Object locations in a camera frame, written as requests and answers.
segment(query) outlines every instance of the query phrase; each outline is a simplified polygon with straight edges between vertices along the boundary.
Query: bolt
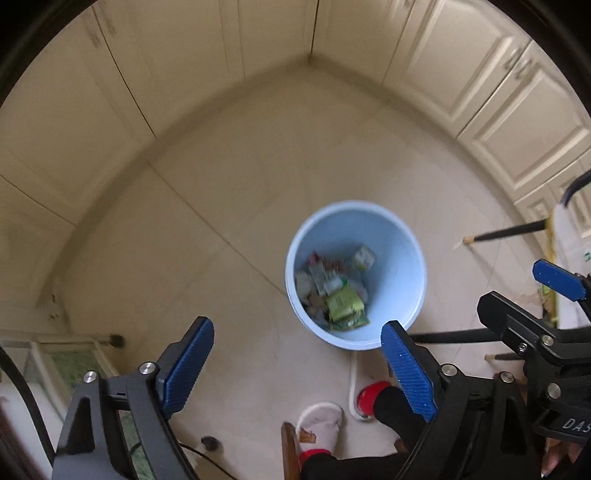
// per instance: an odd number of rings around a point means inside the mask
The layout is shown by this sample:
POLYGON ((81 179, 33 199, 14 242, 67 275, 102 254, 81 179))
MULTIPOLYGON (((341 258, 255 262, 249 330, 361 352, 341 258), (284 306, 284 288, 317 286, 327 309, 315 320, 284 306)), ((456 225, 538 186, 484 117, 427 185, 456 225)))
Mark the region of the bolt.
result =
POLYGON ((554 339, 550 335, 542 335, 542 343, 545 346, 552 346, 554 345, 554 339))
POLYGON ((139 366, 139 372, 142 375, 148 375, 156 370, 156 364, 154 362, 146 362, 139 366))
POLYGON ((501 380, 505 383, 513 383, 515 377, 509 372, 501 372, 501 380))
POLYGON ((548 385, 547 390, 550 398, 553 398, 555 400, 560 398, 560 395, 562 394, 562 392, 560 391, 560 387, 555 383, 551 383, 550 385, 548 385))
POLYGON ((452 364, 443 365, 441 367, 441 371, 443 372, 443 375, 445 375, 446 377, 453 377, 457 374, 457 368, 455 365, 452 364))
POLYGON ((96 377, 96 372, 93 372, 92 370, 90 372, 86 372, 83 377, 84 383, 92 383, 96 380, 96 377))

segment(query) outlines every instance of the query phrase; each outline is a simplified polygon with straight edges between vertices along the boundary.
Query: tile floor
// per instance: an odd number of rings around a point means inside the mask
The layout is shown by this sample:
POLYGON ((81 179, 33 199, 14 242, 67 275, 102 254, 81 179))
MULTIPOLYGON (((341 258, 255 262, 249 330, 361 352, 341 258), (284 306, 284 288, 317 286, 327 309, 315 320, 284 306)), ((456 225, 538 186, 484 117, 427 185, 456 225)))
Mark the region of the tile floor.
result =
MULTIPOLYGON (((522 238, 454 248, 519 221, 452 140, 404 106, 314 69, 274 78, 167 139, 89 234, 63 278, 76 332, 128 340, 122 371, 156 359, 198 315, 216 344, 173 419, 193 444, 211 434, 240 479, 282 478, 279 429, 318 400, 346 407, 349 354, 299 324, 284 257, 300 223, 342 199, 380 203, 420 241, 428 290, 413 331, 476 328, 496 289, 533 313, 536 255, 522 238)), ((438 346, 440 362, 491 376, 485 352, 438 346)), ((519 370, 517 362, 503 367, 519 370)), ((394 434, 347 417, 342 456, 393 451, 394 434)))

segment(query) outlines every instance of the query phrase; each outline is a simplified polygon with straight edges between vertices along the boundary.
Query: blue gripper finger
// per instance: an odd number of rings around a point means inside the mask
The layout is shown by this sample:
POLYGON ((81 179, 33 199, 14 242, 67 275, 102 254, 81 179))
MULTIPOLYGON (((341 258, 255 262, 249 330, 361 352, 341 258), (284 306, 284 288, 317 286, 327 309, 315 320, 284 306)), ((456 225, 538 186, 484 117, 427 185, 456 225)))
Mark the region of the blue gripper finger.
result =
POLYGON ((587 297, 587 290, 579 277, 546 260, 538 260, 532 269, 534 278, 570 301, 581 301, 587 297))
POLYGON ((437 414, 433 384, 413 357, 401 335, 408 337, 398 322, 385 324, 381 335, 382 352, 400 382, 400 387, 413 412, 422 415, 426 422, 430 422, 437 414))
POLYGON ((213 347, 213 323, 198 317, 181 341, 171 343, 158 359, 156 392, 162 412, 169 419, 181 411, 213 347))

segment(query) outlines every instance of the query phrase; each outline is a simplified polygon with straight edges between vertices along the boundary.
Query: trash can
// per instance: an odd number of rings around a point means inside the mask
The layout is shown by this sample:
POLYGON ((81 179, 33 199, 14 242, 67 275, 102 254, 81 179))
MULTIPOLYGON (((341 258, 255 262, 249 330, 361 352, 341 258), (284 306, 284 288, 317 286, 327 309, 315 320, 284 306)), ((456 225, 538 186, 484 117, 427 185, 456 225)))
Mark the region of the trash can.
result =
POLYGON ((375 203, 350 200, 328 205, 302 224, 287 253, 285 285, 295 314, 315 335, 347 350, 371 350, 380 347, 386 322, 398 320, 405 329, 413 324, 425 298, 427 270, 417 239, 400 218, 375 203), (306 270, 315 252, 344 260, 362 245, 376 257, 371 269, 362 274, 370 323, 348 332, 328 332, 304 310, 294 274, 306 270))

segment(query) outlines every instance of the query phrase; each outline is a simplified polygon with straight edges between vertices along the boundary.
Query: black pants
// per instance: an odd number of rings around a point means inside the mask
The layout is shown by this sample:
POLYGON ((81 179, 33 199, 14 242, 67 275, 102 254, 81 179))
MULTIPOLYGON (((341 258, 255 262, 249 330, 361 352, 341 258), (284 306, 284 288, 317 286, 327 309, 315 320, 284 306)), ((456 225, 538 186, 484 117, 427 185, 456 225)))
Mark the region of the black pants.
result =
MULTIPOLYGON (((409 452, 421 436, 425 420, 412 411, 402 390, 387 387, 374 404, 375 418, 394 430, 409 452)), ((337 460, 328 453, 308 458, 302 466, 303 480, 392 480, 408 457, 395 453, 385 457, 361 457, 337 460)))

